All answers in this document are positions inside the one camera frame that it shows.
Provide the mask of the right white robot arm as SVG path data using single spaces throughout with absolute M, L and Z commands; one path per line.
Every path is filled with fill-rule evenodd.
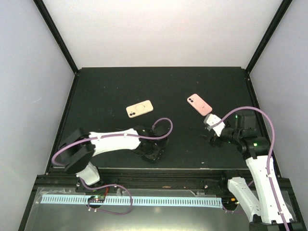
M 220 146 L 223 142 L 234 144 L 248 166 L 256 193 L 253 193 L 245 179 L 237 173 L 226 174 L 219 181 L 224 194 L 232 193 L 249 220 L 251 231 L 302 231 L 304 226 L 295 221 L 282 196 L 272 157 L 271 147 L 266 138 L 257 133 L 254 113 L 243 112 L 235 115 L 235 126 L 229 127 L 214 115 L 205 116 L 204 124 L 212 133 L 209 142 Z

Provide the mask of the pink cased phone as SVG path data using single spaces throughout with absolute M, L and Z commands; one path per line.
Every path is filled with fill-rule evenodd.
M 189 96 L 187 102 L 202 116 L 212 112 L 212 107 L 196 93 Z

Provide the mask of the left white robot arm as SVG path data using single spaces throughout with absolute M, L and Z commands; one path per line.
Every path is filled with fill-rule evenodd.
M 98 192 L 103 188 L 103 179 L 97 167 L 90 162 L 92 157 L 112 151 L 130 150 L 146 161 L 156 162 L 172 130 L 173 126 L 164 129 L 155 125 L 152 128 L 136 126 L 109 133 L 85 133 L 78 129 L 65 140 L 51 162 L 64 166 L 67 174 L 75 174 L 92 192 Z

